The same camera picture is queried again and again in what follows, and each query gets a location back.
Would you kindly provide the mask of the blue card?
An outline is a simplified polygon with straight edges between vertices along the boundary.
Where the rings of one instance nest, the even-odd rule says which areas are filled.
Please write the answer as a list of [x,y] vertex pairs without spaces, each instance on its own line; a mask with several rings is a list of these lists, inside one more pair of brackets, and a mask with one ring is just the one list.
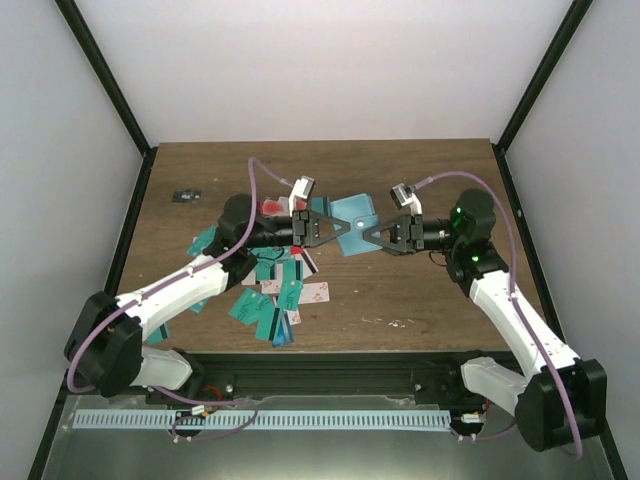
[[276,323],[276,330],[271,341],[273,348],[283,347],[294,342],[293,326],[289,314],[283,311]]

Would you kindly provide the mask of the blue leather card holder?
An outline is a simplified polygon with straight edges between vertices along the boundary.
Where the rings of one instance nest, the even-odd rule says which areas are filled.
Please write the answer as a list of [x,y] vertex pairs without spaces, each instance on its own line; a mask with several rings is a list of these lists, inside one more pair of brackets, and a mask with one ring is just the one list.
[[374,252],[381,246],[368,242],[363,232],[379,224],[373,200],[369,194],[360,193],[330,202],[331,215],[348,222],[350,231],[338,238],[342,254],[345,257]]

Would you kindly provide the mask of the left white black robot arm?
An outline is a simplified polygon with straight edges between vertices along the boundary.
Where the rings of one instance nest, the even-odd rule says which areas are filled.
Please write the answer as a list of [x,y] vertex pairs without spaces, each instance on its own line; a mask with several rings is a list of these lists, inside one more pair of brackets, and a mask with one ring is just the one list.
[[146,347],[149,335],[199,301],[240,284],[257,264],[252,249],[314,248],[350,229],[344,220],[307,209],[264,217],[251,196],[231,197],[213,240],[187,265],[134,292],[113,297],[99,291],[86,300],[64,350],[68,389],[112,397],[130,387],[151,387],[169,390],[181,403],[196,402],[205,381],[194,363],[179,350]]

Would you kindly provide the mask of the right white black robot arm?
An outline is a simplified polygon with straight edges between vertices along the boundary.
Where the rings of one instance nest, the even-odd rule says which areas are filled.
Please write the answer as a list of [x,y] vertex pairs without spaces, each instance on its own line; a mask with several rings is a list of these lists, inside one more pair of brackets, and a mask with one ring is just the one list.
[[448,218],[426,220],[413,188],[393,187],[409,213],[372,227],[365,240],[394,255],[440,252],[451,281],[493,323],[520,369],[490,357],[465,361],[444,378],[447,396],[465,403],[476,394],[512,416],[525,442],[541,452],[600,435],[605,427],[607,376],[596,360],[583,360],[531,306],[491,236],[496,199],[486,189],[464,190]]

